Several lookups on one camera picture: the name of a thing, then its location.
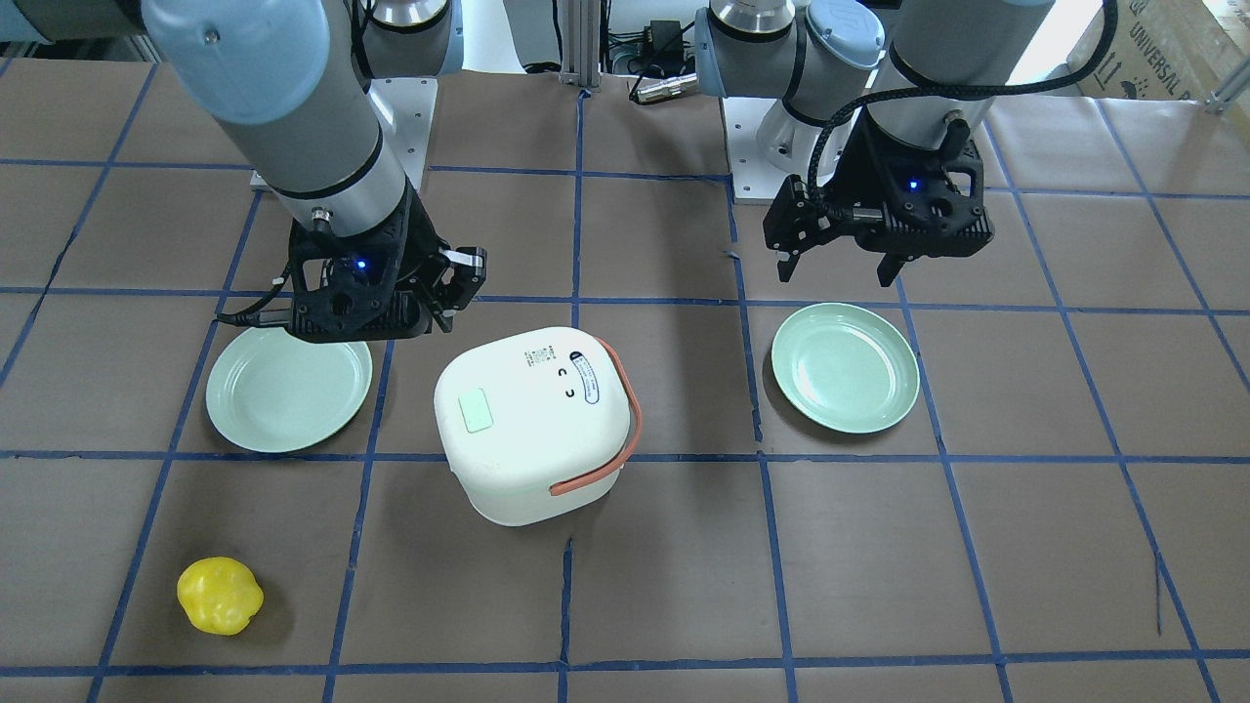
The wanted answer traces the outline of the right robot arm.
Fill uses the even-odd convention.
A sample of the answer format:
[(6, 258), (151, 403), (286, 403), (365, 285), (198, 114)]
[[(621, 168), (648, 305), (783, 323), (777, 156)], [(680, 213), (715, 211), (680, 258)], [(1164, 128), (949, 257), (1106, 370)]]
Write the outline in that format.
[(459, 71), (459, 1), (5, 1), (2, 40), (142, 34), (292, 218), (281, 275), (222, 311), (308, 343), (451, 331), (486, 250), (438, 236), (372, 85)]

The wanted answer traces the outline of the green plate near right arm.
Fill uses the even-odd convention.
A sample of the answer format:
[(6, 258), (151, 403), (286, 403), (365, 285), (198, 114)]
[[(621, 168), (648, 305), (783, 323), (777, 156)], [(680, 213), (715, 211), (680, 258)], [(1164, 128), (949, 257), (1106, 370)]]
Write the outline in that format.
[(371, 380), (366, 343), (316, 344), (278, 328), (252, 328), (228, 343), (212, 364), (205, 408), (232, 445), (295, 452), (348, 427)]

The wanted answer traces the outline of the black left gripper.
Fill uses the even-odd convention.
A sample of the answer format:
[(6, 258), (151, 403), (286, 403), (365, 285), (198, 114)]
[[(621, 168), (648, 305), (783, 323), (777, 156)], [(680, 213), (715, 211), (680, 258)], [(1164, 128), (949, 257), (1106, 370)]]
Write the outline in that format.
[(889, 288), (912, 260), (972, 256), (990, 244), (995, 228), (984, 195), (982, 161), (962, 113), (942, 124), (938, 148), (915, 148), (862, 111), (829, 183), (808, 186), (789, 175), (762, 231), (781, 283), (792, 280), (801, 254), (852, 236), (882, 255), (878, 281)]

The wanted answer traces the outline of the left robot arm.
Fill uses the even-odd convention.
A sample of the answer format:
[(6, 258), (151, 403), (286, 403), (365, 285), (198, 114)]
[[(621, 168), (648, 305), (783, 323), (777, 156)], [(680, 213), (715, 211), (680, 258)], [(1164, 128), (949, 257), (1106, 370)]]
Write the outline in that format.
[(994, 240), (972, 134), (1008, 93), (1049, 1), (710, 1), (692, 19), (702, 93), (778, 100), (792, 148), (764, 218), (778, 279), (851, 236), (890, 286), (920, 258)]

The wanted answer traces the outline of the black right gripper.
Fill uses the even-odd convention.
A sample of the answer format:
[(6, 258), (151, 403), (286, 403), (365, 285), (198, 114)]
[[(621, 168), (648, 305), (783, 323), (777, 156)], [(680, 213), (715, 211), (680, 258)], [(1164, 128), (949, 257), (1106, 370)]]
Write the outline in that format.
[(340, 236), (334, 215), (318, 206), (309, 226), (292, 221), (288, 261), (268, 294), (216, 320), (281, 328), (316, 344), (410, 339), (434, 326), (449, 334), (486, 280), (486, 258), (480, 246), (452, 249), (438, 236), (414, 186), (378, 226), (352, 236)]

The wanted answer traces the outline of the green plate near left arm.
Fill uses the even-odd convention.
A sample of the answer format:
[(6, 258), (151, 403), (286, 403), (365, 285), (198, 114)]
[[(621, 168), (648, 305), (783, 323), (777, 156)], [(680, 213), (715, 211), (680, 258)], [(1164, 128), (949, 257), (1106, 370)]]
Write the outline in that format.
[(918, 355), (884, 316), (822, 303), (792, 311), (772, 335), (781, 394), (819, 427), (872, 434), (898, 427), (920, 392)]

